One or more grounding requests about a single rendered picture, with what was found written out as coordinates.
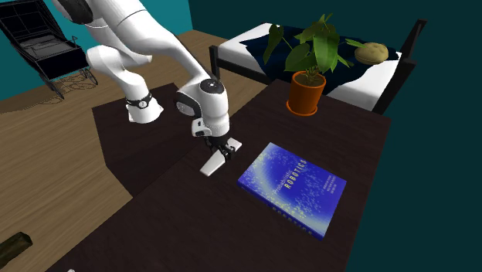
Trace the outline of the blue book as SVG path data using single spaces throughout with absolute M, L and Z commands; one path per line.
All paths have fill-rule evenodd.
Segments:
M 346 181 L 269 143 L 237 185 L 318 240 L 324 239 Z

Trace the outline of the dark olive block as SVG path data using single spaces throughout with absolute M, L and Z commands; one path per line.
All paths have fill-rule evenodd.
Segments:
M 0 269 L 32 245 L 29 235 L 18 232 L 0 243 Z

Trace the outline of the dark wooden table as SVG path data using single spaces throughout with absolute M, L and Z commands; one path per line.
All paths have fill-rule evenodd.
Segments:
M 232 161 L 205 176 L 197 145 L 46 272 L 344 272 L 391 121 L 326 96 L 299 117 L 289 89 L 275 81 L 233 115 Z M 323 240 L 237 185 L 269 143 L 347 182 Z

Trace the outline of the dark robot stand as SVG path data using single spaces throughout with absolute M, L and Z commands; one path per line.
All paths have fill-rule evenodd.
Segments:
M 128 120 L 124 99 L 92 109 L 105 164 L 133 197 L 202 142 L 173 103 L 177 90 L 173 83 L 151 90 L 164 111 L 148 124 Z

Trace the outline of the white flat remote control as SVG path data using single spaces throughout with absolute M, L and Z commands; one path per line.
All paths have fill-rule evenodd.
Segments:
M 234 153 L 236 153 L 242 147 L 242 143 L 237 141 L 234 138 L 229 138 L 228 144 L 231 144 L 236 147 L 236 151 Z M 215 148 L 214 150 L 215 151 L 212 153 L 211 157 L 200 169 L 200 172 L 205 176 L 210 176 L 227 162 L 227 160 L 224 159 L 219 149 Z

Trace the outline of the black pram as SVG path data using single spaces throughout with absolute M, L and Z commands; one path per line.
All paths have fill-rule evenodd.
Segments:
M 44 84 L 62 96 L 54 80 L 78 72 L 98 84 L 86 54 L 67 39 L 43 0 L 14 0 L 0 3 L 0 30 L 18 54 L 38 72 Z

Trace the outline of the green plant in orange pot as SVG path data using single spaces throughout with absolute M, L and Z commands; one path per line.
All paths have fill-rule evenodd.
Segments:
M 284 69 L 293 76 L 286 107 L 292 114 L 306 117 L 316 113 L 327 83 L 324 73 L 334 71 L 338 63 L 347 67 L 354 65 L 338 54 L 343 42 L 336 28 L 328 23 L 329 18 L 322 15 L 297 36 L 297 46 L 288 46 L 290 52 Z

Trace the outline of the black bed with white mattress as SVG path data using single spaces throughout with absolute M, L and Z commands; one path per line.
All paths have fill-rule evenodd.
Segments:
M 426 19 L 416 21 L 402 48 L 396 53 L 398 59 L 368 66 L 359 78 L 339 84 L 331 92 L 325 90 L 324 94 L 367 111 L 384 114 L 416 67 L 412 53 L 426 23 Z M 266 85 L 272 83 L 273 80 L 263 72 L 255 57 L 243 44 L 245 40 L 266 37 L 269 28 L 269 23 L 262 23 L 219 46 L 210 46 L 212 72 L 219 77 L 219 70 L 223 68 Z

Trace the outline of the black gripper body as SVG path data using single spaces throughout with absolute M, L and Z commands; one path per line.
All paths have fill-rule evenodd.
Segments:
M 227 134 L 219 137 L 205 136 L 204 139 L 205 139 L 206 145 L 211 151 L 214 150 L 215 148 L 221 149 L 221 150 L 227 150 L 229 148 L 229 144 L 228 144 L 229 136 Z

